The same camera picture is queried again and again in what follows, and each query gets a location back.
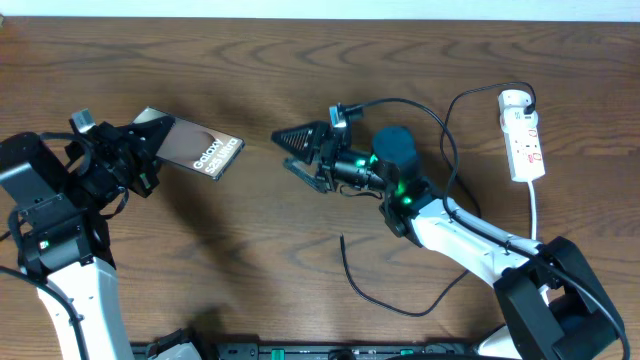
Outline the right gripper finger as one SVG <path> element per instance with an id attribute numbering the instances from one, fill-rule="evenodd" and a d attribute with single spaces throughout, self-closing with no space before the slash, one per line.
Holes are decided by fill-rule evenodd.
<path id="1" fill-rule="evenodd" d="M 274 131 L 271 140 L 295 159 L 311 163 L 319 151 L 329 124 L 313 121 L 301 126 Z"/>
<path id="2" fill-rule="evenodd" d="M 286 170 L 297 176 L 315 191 L 319 193 L 326 192 L 326 185 L 318 181 L 314 176 L 312 176 L 305 170 L 306 164 L 304 162 L 293 157 L 289 157 L 284 159 L 283 166 Z"/>

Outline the Galaxy S25 Ultra smartphone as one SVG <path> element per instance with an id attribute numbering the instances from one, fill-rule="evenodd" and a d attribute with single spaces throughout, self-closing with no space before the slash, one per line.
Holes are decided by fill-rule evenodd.
<path id="1" fill-rule="evenodd" d="M 134 120 L 136 125 L 150 125 L 155 120 L 173 122 L 156 156 L 166 162 L 217 181 L 245 146 L 243 139 L 206 128 L 189 120 L 147 107 Z"/>

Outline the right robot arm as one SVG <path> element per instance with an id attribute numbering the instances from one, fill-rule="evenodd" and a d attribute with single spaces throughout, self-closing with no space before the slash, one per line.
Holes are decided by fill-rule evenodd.
<path id="1" fill-rule="evenodd" d="M 480 359 L 593 359 L 614 342 L 630 357 L 624 323 L 584 255 L 566 238 L 548 244 L 508 233 L 460 208 L 420 172 L 410 131 L 387 127 L 369 153 L 351 128 L 315 121 L 276 130 L 285 167 L 320 193 L 339 185 L 381 195 L 390 230 L 440 253 L 489 285 L 504 323 L 473 345 Z"/>

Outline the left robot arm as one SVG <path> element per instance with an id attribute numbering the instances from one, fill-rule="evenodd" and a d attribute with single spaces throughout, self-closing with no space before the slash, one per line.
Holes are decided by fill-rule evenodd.
<path id="1" fill-rule="evenodd" d="M 1 144 L 1 185 L 18 250 L 8 273 L 34 285 L 66 359 L 181 359 L 198 353 L 178 330 L 147 345 L 129 341 L 103 209 L 158 185 L 156 154 L 174 126 L 96 124 L 76 113 L 71 132 L 23 132 Z"/>

